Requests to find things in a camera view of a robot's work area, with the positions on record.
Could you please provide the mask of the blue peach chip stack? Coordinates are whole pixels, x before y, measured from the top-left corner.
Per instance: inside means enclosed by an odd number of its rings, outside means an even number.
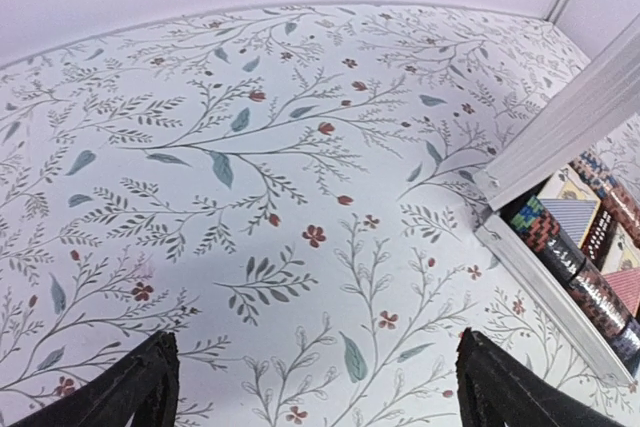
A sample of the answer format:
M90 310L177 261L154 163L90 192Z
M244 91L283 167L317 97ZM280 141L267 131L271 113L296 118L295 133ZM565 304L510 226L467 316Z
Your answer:
M600 199L618 186L611 170L592 150L582 152L570 162L570 166Z

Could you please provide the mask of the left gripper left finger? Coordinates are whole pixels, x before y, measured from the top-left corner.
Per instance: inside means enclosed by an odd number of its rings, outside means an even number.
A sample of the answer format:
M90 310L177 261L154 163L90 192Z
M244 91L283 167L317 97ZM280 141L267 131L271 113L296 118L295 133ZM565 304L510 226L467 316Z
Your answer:
M84 387L15 425L172 427L179 367L175 335L158 331Z

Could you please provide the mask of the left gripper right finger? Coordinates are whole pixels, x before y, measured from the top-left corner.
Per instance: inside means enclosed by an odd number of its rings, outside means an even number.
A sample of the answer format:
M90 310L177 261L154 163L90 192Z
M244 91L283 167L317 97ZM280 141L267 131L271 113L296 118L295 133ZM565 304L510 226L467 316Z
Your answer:
M551 387L479 331L457 348L460 418L468 426L606 426L608 417Z

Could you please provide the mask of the orange black chip roll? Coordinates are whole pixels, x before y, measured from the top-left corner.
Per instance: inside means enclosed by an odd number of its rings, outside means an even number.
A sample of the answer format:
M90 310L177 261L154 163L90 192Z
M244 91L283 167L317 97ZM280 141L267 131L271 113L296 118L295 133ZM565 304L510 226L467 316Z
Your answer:
M606 188L602 203L630 236L633 244L639 247L639 204L629 191L621 184Z

